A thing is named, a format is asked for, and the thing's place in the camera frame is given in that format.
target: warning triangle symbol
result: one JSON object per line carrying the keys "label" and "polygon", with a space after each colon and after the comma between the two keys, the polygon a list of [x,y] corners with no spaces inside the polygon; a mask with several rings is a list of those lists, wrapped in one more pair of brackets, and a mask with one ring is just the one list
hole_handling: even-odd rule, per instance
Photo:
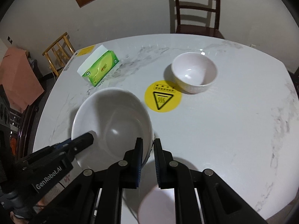
{"label": "warning triangle symbol", "polygon": [[173,94],[170,93],[153,92],[153,94],[158,110],[160,110],[165,104],[167,104],[173,97]]}

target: bowl rim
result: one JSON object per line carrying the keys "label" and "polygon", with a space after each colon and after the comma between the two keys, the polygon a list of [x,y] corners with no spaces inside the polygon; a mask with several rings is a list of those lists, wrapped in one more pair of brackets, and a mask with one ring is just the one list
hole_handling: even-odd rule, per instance
{"label": "bowl rim", "polygon": [[[176,60],[179,56],[181,56],[181,55],[185,55],[185,54],[197,54],[197,55],[200,55],[200,56],[204,56],[204,57],[206,57],[208,60],[210,60],[210,61],[213,63],[213,65],[215,66],[215,68],[216,68],[216,76],[215,76],[215,78],[214,78],[211,82],[209,82],[209,83],[207,83],[207,84],[202,84],[202,85],[194,85],[194,84],[186,83],[186,82],[184,82],[183,80],[181,80],[181,79],[174,73],[174,70],[173,70],[173,63],[175,62],[175,60]],[[186,53],[179,54],[178,56],[176,56],[176,57],[173,59],[173,61],[172,61],[170,67],[171,67],[172,74],[175,76],[175,78],[177,78],[179,81],[181,81],[181,82],[183,82],[183,83],[185,83],[185,84],[187,84],[187,85],[193,86],[193,87],[204,87],[204,86],[208,86],[208,85],[212,84],[212,83],[216,80],[216,78],[218,77],[218,68],[217,68],[216,64],[215,64],[210,58],[208,58],[208,57],[205,56],[205,55],[202,55],[202,54],[199,53],[199,52],[186,52]]]}
{"label": "bowl rim", "polygon": [[153,146],[153,141],[154,141],[154,132],[153,132],[153,128],[152,128],[152,122],[151,122],[151,119],[150,119],[150,115],[149,115],[147,109],[143,106],[143,104],[142,104],[142,102],[140,101],[140,99],[137,98],[137,96],[136,96],[134,93],[132,93],[132,92],[130,92],[130,91],[128,91],[128,90],[125,90],[125,89],[122,89],[122,88],[119,88],[119,87],[107,87],[107,88],[103,88],[103,89],[101,89],[101,90],[96,91],[95,93],[93,93],[92,95],[90,95],[87,99],[85,99],[84,102],[80,105],[78,111],[76,112],[75,118],[74,118],[74,120],[73,120],[73,123],[72,123],[72,130],[71,130],[71,139],[72,139],[72,140],[74,139],[74,136],[73,136],[74,125],[75,125],[75,121],[76,121],[76,119],[77,119],[77,117],[78,117],[78,113],[79,113],[79,111],[81,111],[82,108],[87,104],[87,102],[89,102],[92,98],[94,98],[96,95],[101,94],[101,93],[103,93],[103,92],[105,92],[105,91],[119,91],[119,92],[123,92],[123,93],[128,93],[128,94],[130,94],[134,99],[136,99],[138,102],[140,102],[140,104],[142,105],[142,107],[143,107],[143,109],[144,109],[144,111],[145,111],[145,116],[147,117],[147,119],[148,119],[148,121],[149,121],[149,127],[150,127],[149,132],[150,132],[150,135],[151,135],[151,141],[152,141],[152,142],[149,143],[148,150],[147,150],[147,154],[146,154],[145,159],[144,159],[144,161],[143,161],[143,163],[142,163],[142,167],[143,167],[143,166],[147,163],[147,161],[148,161],[148,159],[149,159],[149,157],[150,157],[150,153],[151,153],[151,151],[152,151],[152,146]]}

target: chair seat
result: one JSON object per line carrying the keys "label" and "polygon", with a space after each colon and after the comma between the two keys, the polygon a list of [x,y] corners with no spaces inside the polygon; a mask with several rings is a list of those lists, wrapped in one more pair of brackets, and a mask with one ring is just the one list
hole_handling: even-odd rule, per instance
{"label": "chair seat", "polygon": [[209,27],[181,24],[176,28],[177,34],[204,35],[224,39],[219,30]]}

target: large white bowl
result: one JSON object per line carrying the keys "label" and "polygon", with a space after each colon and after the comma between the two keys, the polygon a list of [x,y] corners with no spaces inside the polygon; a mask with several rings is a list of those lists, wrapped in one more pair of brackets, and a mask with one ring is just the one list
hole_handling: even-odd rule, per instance
{"label": "large white bowl", "polygon": [[79,165],[94,171],[107,169],[134,149],[136,138],[143,139],[143,165],[152,149],[150,117],[140,100],[120,88],[106,88],[87,98],[79,108],[71,138],[90,132],[94,143],[76,155]]}
{"label": "large white bowl", "polygon": [[217,76],[215,64],[208,57],[197,52],[177,56],[171,64],[171,70],[175,82],[189,93],[206,91]]}

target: wall socket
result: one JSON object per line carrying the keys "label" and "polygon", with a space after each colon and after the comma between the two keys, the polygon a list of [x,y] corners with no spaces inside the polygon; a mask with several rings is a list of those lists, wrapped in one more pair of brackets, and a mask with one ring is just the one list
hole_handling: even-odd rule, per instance
{"label": "wall socket", "polygon": [[13,44],[13,40],[10,37],[8,37],[7,40],[9,41],[10,44]]}

